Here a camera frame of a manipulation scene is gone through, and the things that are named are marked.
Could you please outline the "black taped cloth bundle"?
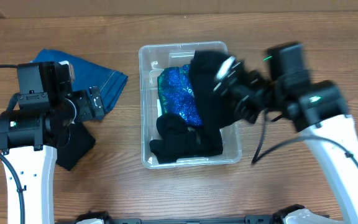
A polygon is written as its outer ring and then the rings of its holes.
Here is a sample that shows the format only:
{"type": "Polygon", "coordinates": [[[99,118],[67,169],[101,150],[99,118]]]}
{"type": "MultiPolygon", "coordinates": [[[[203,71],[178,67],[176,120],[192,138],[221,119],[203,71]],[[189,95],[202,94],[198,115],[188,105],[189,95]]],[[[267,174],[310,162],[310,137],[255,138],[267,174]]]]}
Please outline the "black taped cloth bundle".
{"type": "Polygon", "coordinates": [[[156,128],[161,138],[151,140],[149,146],[160,164],[223,153],[223,141],[218,129],[190,126],[182,117],[171,113],[160,116],[156,128]]]}

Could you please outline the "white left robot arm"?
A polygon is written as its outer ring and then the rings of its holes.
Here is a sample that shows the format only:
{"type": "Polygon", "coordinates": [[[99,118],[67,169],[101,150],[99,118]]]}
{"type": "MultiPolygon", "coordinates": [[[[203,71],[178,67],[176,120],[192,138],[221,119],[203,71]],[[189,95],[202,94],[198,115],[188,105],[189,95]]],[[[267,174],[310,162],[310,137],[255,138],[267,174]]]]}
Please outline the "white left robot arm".
{"type": "Polygon", "coordinates": [[[86,90],[73,91],[67,61],[17,65],[18,94],[0,115],[0,156],[7,181],[9,223],[54,223],[53,176],[59,156],[67,167],[93,148],[83,125],[93,119],[86,90]]]}

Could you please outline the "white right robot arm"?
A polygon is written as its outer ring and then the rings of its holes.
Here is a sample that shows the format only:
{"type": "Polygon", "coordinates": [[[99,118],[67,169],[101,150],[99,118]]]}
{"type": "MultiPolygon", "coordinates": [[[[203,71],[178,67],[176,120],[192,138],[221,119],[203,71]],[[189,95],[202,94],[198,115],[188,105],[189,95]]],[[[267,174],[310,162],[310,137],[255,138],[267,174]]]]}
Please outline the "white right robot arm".
{"type": "Polygon", "coordinates": [[[225,50],[191,45],[146,45],[139,52],[141,160],[148,169],[234,164],[242,155],[237,121],[253,124],[258,115],[279,111],[290,120],[319,162],[346,223],[358,223],[358,137],[355,122],[339,88],[331,81],[312,83],[297,42],[267,50],[270,79],[225,50]],[[205,131],[217,131],[223,151],[217,156],[185,156],[163,162],[150,144],[160,137],[157,120],[164,115],[158,76],[167,67],[189,65],[190,77],[207,88],[203,96],[194,82],[186,92],[198,110],[205,131]]]}

